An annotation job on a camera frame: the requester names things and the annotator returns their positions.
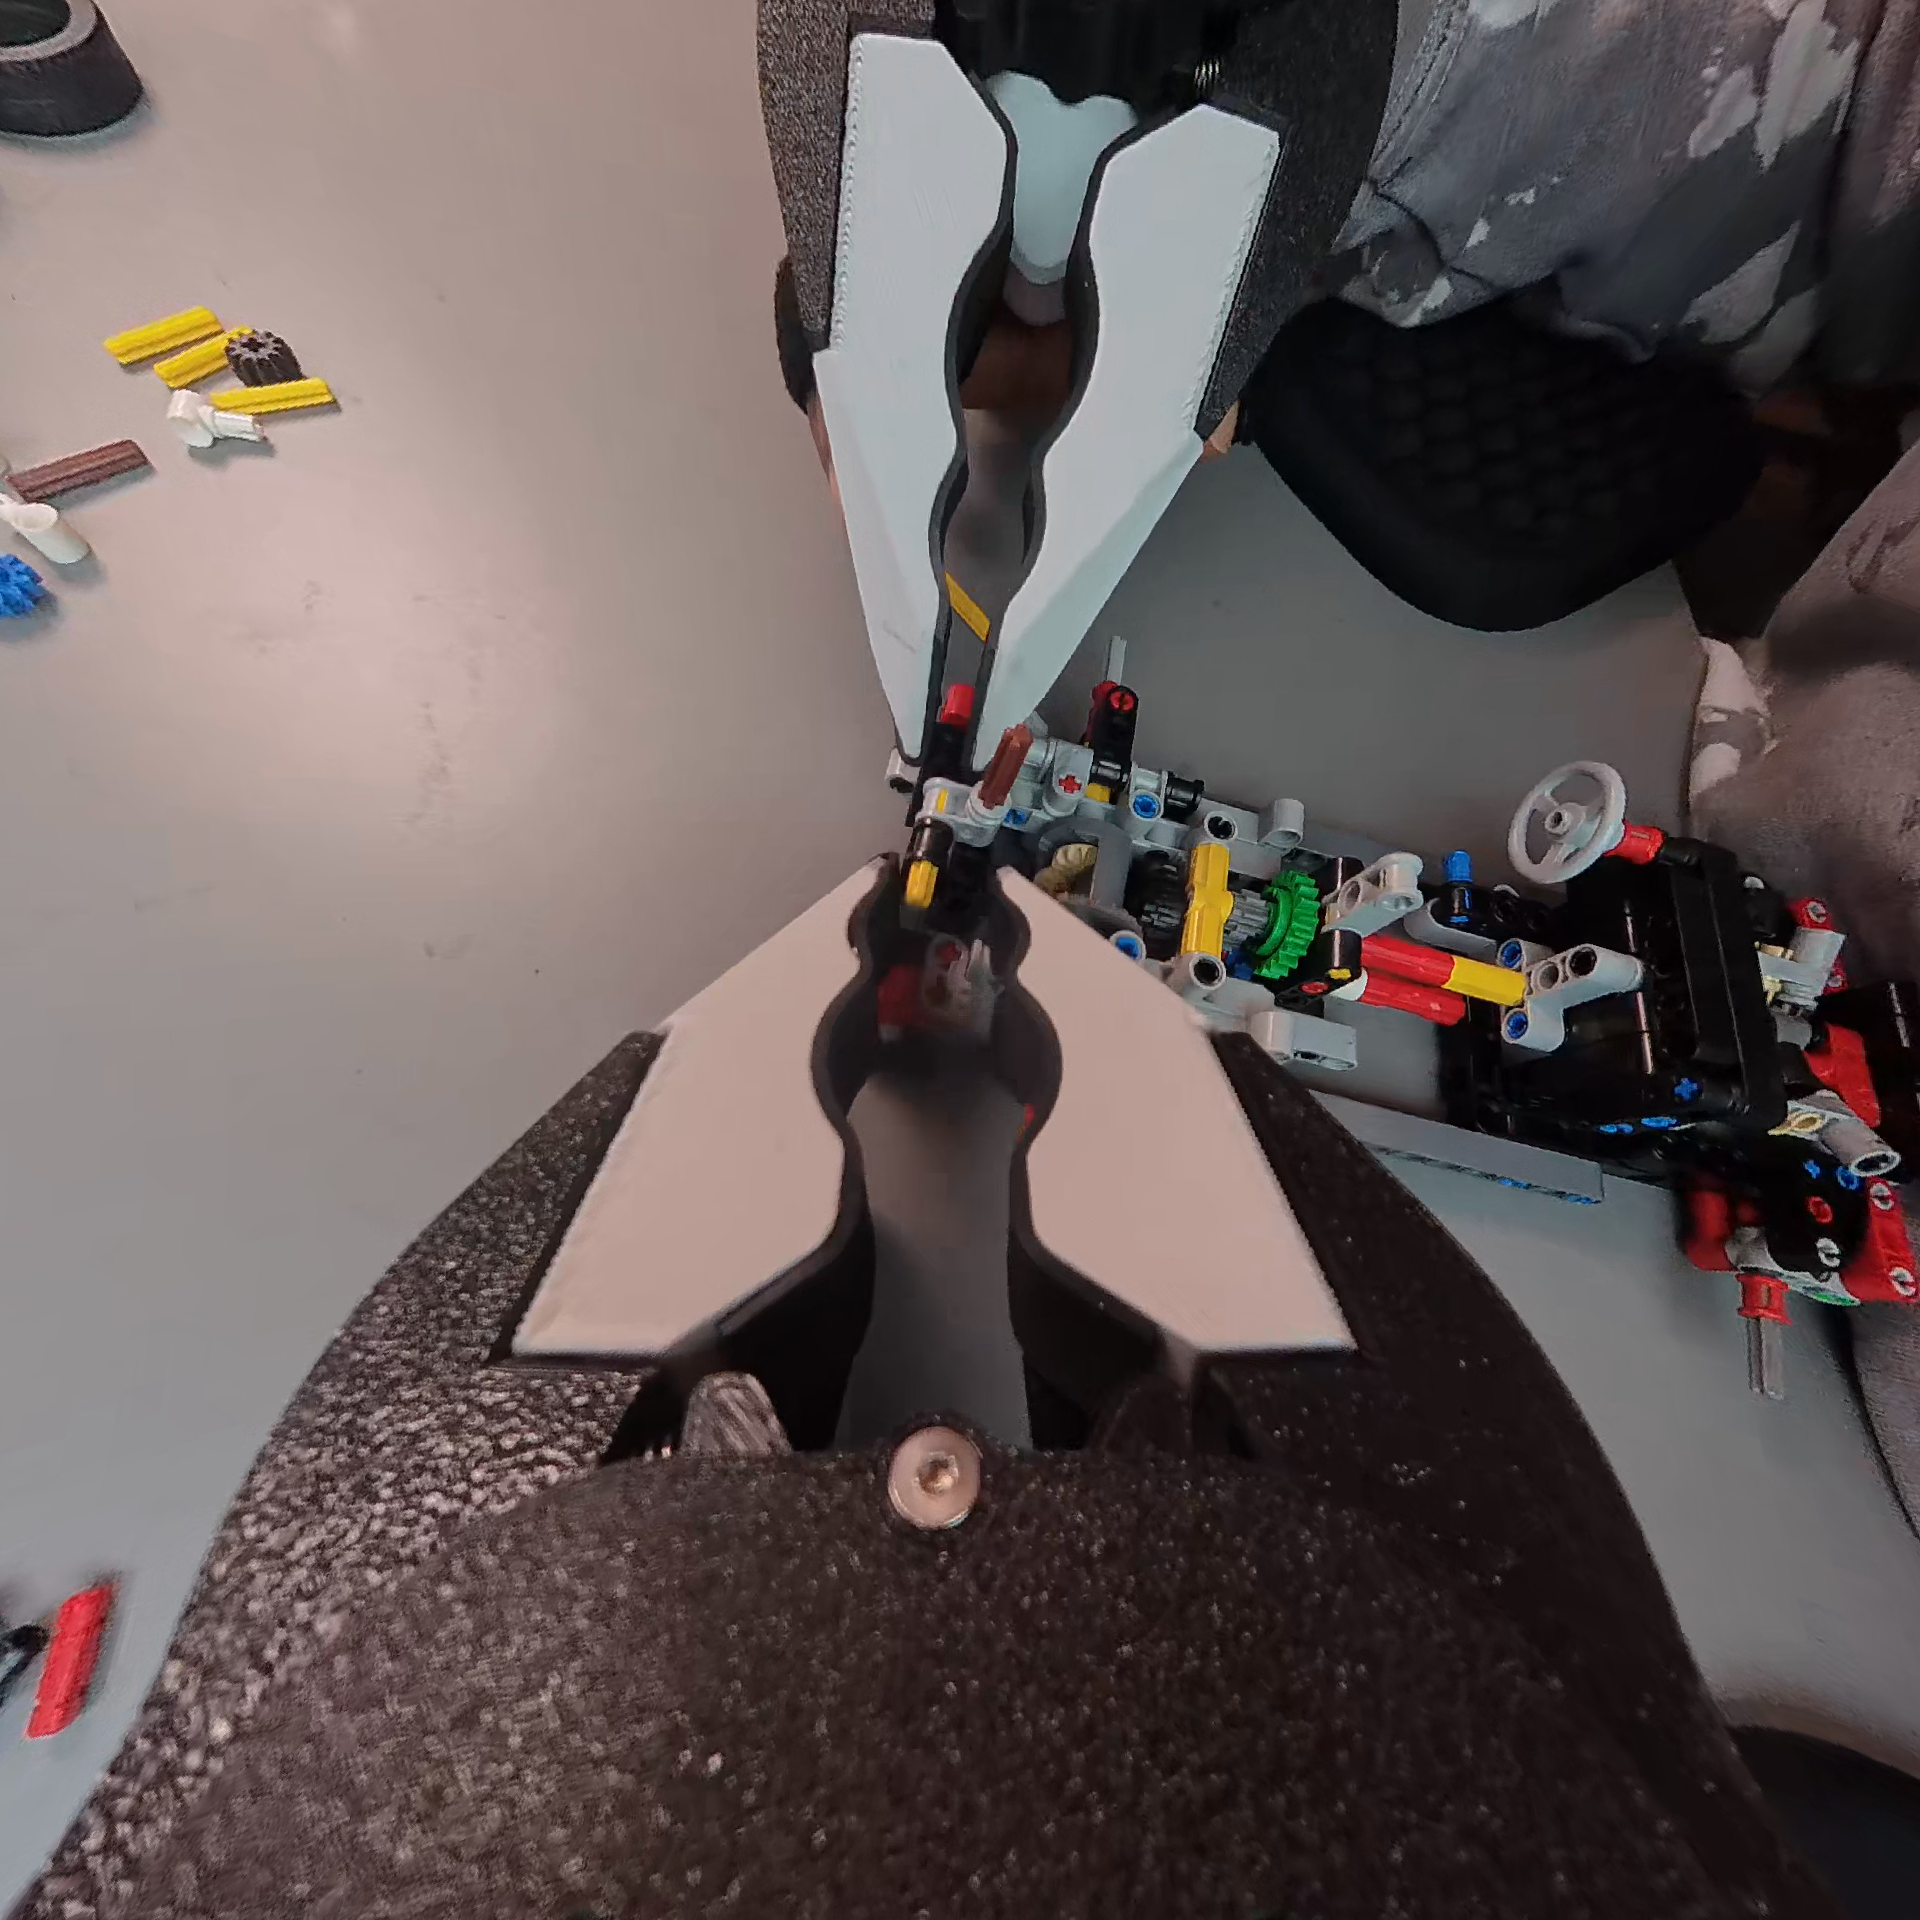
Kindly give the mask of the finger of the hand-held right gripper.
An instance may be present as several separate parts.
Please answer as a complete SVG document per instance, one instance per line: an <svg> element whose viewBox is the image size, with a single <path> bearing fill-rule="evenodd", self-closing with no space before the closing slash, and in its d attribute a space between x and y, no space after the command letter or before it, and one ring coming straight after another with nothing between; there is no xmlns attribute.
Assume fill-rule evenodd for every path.
<svg viewBox="0 0 1920 1920"><path fill-rule="evenodd" d="M858 31L817 393L880 689L923 753L943 669L943 528L965 484L958 340L1003 264L1015 142L935 38Z"/></svg>
<svg viewBox="0 0 1920 1920"><path fill-rule="evenodd" d="M1278 120L1190 106L1101 152L1069 256L1071 399L1037 530L976 687L976 741L1025 719L1194 466L1205 397L1285 150Z"/></svg>

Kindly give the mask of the grey desk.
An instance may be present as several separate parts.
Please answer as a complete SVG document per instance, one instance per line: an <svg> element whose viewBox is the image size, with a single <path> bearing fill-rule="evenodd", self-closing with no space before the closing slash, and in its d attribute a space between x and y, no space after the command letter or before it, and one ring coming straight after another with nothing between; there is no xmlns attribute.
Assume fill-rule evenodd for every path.
<svg viewBox="0 0 1920 1920"><path fill-rule="evenodd" d="M5 1717L5 1904L118 1745L235 1482L419 1228L619 1037L894 844L840 522L773 345L752 4L103 4L146 86L5 142L5 455L133 439L5 618L5 1606L118 1574ZM341 394L198 461L105 336L183 305ZM1241 449L1104 633L1139 745L1472 847L1562 758L1672 816L1655 570L1409 613ZM1787 1399L1663 1196L1408 1186L1562 1368L1742 1721L1915 1765L1915 1538L1815 1309Z"/></svg>

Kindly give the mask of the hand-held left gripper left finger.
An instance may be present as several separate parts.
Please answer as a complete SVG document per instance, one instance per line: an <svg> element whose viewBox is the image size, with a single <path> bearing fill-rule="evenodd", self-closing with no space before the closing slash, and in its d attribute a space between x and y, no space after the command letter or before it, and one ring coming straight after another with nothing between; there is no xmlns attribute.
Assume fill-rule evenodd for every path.
<svg viewBox="0 0 1920 1920"><path fill-rule="evenodd" d="M670 1407L753 1376L792 1445L829 1445L873 1314L873 1213L847 1106L873 1066L873 913L861 863L651 1034L511 1330L517 1364L640 1370Z"/></svg>

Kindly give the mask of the multicoloured toy brick car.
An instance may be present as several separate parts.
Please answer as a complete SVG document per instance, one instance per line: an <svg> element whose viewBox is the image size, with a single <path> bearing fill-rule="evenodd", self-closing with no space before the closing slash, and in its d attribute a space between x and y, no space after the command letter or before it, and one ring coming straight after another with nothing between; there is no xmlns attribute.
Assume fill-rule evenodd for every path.
<svg viewBox="0 0 1920 1920"><path fill-rule="evenodd" d="M902 924L918 958L880 988L886 1039L985 1034L990 870L1027 877L1198 1014L1216 1039L1321 1074L1358 1064L1374 1013L1435 1041L1442 1122L1408 1148L1480 1180L1546 1189L1552 1152L1665 1186L1694 1269L1737 1285L1747 1385L1784 1394L1791 1301L1915 1301L1899 1189L1915 1181L1915 984L1851 984L1832 909L1787 897L1712 841L1627 816L1601 761L1550 770L1517 805L1506 861L1531 894L1437 874L1409 849L1309 844L1296 800L1250 810L1135 752L1135 689L1113 641L1078 734L1037 716L1006 807L976 784L974 687L951 686L907 802Z"/></svg>

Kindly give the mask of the black rubber tire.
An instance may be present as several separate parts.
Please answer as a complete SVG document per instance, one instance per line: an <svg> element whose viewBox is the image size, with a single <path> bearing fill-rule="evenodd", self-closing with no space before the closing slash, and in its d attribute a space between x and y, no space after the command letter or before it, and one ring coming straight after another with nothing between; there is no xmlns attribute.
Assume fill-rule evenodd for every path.
<svg viewBox="0 0 1920 1920"><path fill-rule="evenodd" d="M2 2L2 132L99 132L133 114L144 94L95 2Z"/></svg>

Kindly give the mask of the person's right forearm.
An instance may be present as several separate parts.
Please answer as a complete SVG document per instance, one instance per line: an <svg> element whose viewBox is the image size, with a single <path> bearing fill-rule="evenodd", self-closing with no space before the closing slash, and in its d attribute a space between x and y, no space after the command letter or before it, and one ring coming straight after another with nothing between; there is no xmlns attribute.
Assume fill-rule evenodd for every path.
<svg viewBox="0 0 1920 1920"><path fill-rule="evenodd" d="M1402 4L1335 294L1503 297L1745 393L1915 378L1915 2Z"/></svg>

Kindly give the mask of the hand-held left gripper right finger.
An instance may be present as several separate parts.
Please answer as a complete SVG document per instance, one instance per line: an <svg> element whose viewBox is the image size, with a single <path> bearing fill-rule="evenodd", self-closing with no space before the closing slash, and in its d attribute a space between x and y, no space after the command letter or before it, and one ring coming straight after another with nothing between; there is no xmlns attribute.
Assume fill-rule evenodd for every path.
<svg viewBox="0 0 1920 1920"><path fill-rule="evenodd" d="M1311 1100L1017 870L993 877L992 1066L1027 1110L1007 1301L1034 1445L1086 1445L1137 1380L1355 1349L1279 1172Z"/></svg>

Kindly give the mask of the red toy beam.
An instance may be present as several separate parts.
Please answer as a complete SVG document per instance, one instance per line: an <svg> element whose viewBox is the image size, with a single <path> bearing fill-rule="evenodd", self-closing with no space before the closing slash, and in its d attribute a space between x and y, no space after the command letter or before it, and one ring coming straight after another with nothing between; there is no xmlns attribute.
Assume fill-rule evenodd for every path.
<svg viewBox="0 0 1920 1920"><path fill-rule="evenodd" d="M23 1737L42 1742L66 1732L85 1711L103 1660L117 1581L105 1577L66 1596L51 1614Z"/></svg>

